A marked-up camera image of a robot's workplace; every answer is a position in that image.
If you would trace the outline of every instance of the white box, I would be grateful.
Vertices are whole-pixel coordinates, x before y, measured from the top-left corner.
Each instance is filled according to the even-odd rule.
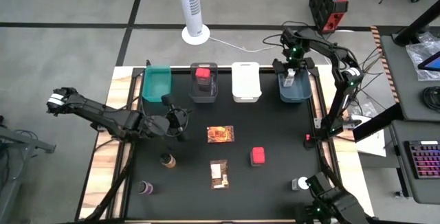
[[[232,95],[237,103],[253,103],[261,96],[260,65],[253,62],[232,64]]]

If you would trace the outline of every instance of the concrete floor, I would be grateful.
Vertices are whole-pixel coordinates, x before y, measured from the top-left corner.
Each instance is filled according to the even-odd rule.
[[[134,0],[2,0],[0,22],[126,23]],[[350,0],[342,25],[407,25],[436,0]],[[312,24],[307,0],[201,0],[205,23],[280,25],[283,21]],[[142,0],[136,23],[183,23],[179,0]],[[431,25],[440,25],[440,19]],[[266,47],[261,40],[277,31],[213,30],[212,37],[246,49]],[[247,53],[208,41],[193,47],[180,39],[179,30],[134,30],[124,65],[188,65],[213,61],[256,61],[268,65],[282,58],[279,48]],[[0,28],[0,113],[10,128],[34,131],[57,144],[53,155],[34,158],[15,205],[13,220],[32,223],[72,221],[83,189],[96,137],[79,117],[45,113],[52,89],[75,87],[88,98],[104,102],[118,57],[124,30]],[[337,32],[330,41],[351,48],[363,61],[375,48],[369,32]],[[317,64],[326,60],[310,53]],[[383,71],[378,63],[374,72]],[[385,107],[393,104],[385,76],[366,90]],[[360,94],[361,102],[370,101]],[[434,223],[439,206],[417,205],[394,199],[399,189],[392,170],[366,170],[373,209],[381,219]]]

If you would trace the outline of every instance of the white paper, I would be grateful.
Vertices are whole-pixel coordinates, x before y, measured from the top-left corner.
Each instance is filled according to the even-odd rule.
[[[211,177],[213,179],[221,179],[221,167],[220,164],[211,165]]]
[[[369,117],[364,117],[360,115],[352,115],[351,117],[354,120],[361,120],[362,124],[370,120]],[[358,152],[386,157],[386,151],[384,148],[384,130],[378,131],[370,135],[369,137],[357,142],[356,147]]]

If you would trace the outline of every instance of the desk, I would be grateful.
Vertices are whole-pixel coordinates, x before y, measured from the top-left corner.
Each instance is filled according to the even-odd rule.
[[[399,180],[406,197],[413,197],[418,203],[440,204],[440,181],[438,179],[416,179],[410,163],[404,141],[439,140],[440,124],[425,122],[393,121],[390,126],[393,143],[399,151],[401,172]]]
[[[322,85],[322,94],[325,99],[326,107],[329,109],[333,100],[336,88],[333,84],[333,77],[331,76],[331,68],[328,65],[319,66],[320,81],[315,82],[312,78],[311,85],[313,89],[313,101],[316,107],[316,115],[322,116],[318,98],[318,89]],[[127,96],[129,89],[132,86],[135,92],[139,93],[140,82],[131,85],[131,76],[133,74],[133,67],[116,67],[113,72],[112,83],[110,86],[109,96],[107,98],[107,105],[118,108],[127,103]],[[353,139],[352,132],[345,132],[341,134],[345,138]],[[100,133],[96,142],[96,146],[107,141],[109,135],[107,133]],[[333,141],[336,157],[338,158],[338,165],[345,188],[354,194],[358,201],[364,208],[364,211],[373,216],[373,209],[369,199],[368,190],[366,188],[362,167],[360,165],[359,155],[353,142],[347,142],[341,139]],[[323,144],[326,159],[331,164],[331,156],[329,154],[329,146],[331,144],[325,142]],[[115,161],[120,151],[120,146],[117,142],[110,143],[98,150],[91,158],[91,168],[87,180],[85,182],[85,191],[80,201],[78,214],[76,218],[84,218],[91,214],[93,209],[99,204],[103,196],[110,188],[113,179],[115,168]],[[114,204],[114,211],[110,217],[119,217],[122,204],[122,191],[124,186],[121,186],[120,191],[116,197]]]
[[[394,44],[391,36],[382,36],[381,42],[382,64],[397,103],[355,129],[356,140],[389,126],[393,120],[440,122],[440,113],[428,109],[420,98],[423,89],[439,86],[440,82],[419,82],[406,48]]]

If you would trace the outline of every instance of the white cable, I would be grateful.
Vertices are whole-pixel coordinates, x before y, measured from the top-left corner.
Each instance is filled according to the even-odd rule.
[[[262,52],[262,51],[265,51],[265,50],[268,50],[268,49],[273,49],[273,48],[275,48],[275,46],[272,46],[272,47],[266,47],[266,48],[263,48],[263,49],[248,50],[248,49],[240,48],[240,47],[238,47],[238,46],[236,46],[236,45],[231,45],[231,44],[229,44],[229,43],[227,43],[227,42],[225,42],[225,41],[221,41],[220,39],[216,39],[216,38],[213,38],[213,37],[209,37],[209,38],[211,38],[211,39],[214,40],[214,41],[217,41],[217,42],[220,42],[220,43],[224,43],[225,45],[229,45],[230,47],[233,47],[233,48],[236,48],[236,49],[242,50],[242,51],[244,51],[244,52]]]

